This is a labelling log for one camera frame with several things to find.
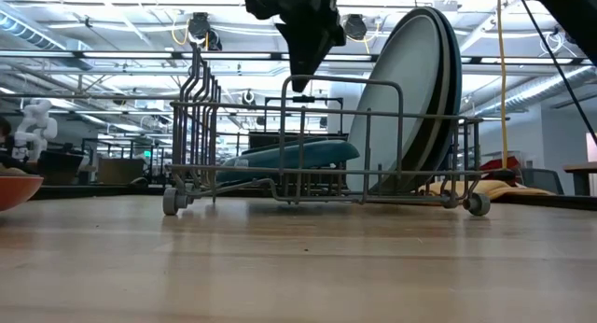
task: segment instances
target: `orange bowl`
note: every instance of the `orange bowl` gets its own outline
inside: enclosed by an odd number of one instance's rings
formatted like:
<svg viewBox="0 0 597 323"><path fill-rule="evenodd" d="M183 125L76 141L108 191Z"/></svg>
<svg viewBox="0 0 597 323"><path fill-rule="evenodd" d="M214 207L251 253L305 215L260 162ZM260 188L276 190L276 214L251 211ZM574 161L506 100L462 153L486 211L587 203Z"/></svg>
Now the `orange bowl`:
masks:
<svg viewBox="0 0 597 323"><path fill-rule="evenodd" d="M44 177L33 175L0 175L0 211L23 204L41 187Z"/></svg>

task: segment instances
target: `dark plate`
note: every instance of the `dark plate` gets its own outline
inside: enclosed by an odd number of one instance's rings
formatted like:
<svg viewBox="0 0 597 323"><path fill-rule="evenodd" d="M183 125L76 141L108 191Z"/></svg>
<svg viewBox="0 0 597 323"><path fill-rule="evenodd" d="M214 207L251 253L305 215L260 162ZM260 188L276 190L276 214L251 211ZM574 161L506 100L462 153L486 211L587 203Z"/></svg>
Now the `dark plate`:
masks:
<svg viewBox="0 0 597 323"><path fill-rule="evenodd" d="M460 112L460 103L462 100L462 87L463 87L463 67L460 58L460 48L458 46L458 40L456 34L451 27L450 22L441 13L441 11L435 10L441 20L444 23L444 27L448 32L448 40L450 42L451 51L451 79L450 79L450 91L448 93L448 102L446 103L446 115L458 115ZM434 144L431 155L425 162L423 169L425 171L435 171L439 168L441 163L446 158L448 150L450 149L451 142L454 135L454 129L451 128L451 122L444 120L441 124L440 133L437 136L437 141Z"/></svg>

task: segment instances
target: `caster wheel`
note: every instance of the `caster wheel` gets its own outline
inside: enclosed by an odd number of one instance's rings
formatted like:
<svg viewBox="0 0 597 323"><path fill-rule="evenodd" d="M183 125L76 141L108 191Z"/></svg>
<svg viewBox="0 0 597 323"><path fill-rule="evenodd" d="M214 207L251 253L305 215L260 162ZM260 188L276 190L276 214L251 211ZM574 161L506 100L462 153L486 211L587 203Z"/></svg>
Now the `caster wheel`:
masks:
<svg viewBox="0 0 597 323"><path fill-rule="evenodd" d="M166 216L176 216L178 213L178 206L176 205L176 197L178 190L175 188L168 188L164 191L164 199L162 201L162 209Z"/></svg>
<svg viewBox="0 0 597 323"><path fill-rule="evenodd" d="M458 201L451 201L451 202L442 203L441 206L443 206L444 208L447 208L447 209L453 209L453 208L458 207L458 204L459 204Z"/></svg>
<svg viewBox="0 0 597 323"><path fill-rule="evenodd" d="M482 217L487 215L492 203L486 195L473 193L469 199L463 202L463 206L471 215Z"/></svg>
<svg viewBox="0 0 597 323"><path fill-rule="evenodd" d="M450 198L450 195L451 195L451 193L448 190L443 190L441 192L441 196L442 197L448 197L448 198ZM456 200L454 200L454 201L448 200L448 201L442 203L441 206L443 206L444 208L447 208L447 209L453 209L453 208L458 207L459 204L460 203L458 201L456 201Z"/></svg>

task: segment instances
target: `white robot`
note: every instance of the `white robot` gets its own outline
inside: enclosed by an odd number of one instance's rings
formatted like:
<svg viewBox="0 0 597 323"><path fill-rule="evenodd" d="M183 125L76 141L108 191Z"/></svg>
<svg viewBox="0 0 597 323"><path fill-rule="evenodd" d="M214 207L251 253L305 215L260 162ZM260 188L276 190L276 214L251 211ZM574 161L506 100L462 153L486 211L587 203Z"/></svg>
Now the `white robot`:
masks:
<svg viewBox="0 0 597 323"><path fill-rule="evenodd" d="M54 118L50 118L48 111L52 108L52 103L44 99L32 99L31 104L23 109L25 116L15 132L15 147L12 150L12 157L16 160L37 161L39 154L48 148L48 140L56 137L58 134L58 123ZM27 130L35 126L32 133ZM27 149L27 143L33 143L33 149Z"/></svg>

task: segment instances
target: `desk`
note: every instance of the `desk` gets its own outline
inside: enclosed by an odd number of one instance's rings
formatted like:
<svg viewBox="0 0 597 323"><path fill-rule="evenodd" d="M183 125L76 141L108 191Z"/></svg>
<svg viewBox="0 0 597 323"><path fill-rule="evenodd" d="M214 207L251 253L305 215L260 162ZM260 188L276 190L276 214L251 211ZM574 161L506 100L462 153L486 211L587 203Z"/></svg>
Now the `desk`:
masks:
<svg viewBox="0 0 597 323"><path fill-rule="evenodd" d="M563 170L572 174L576 196L590 196L589 174L597 174L597 161L577 165L566 165Z"/></svg>

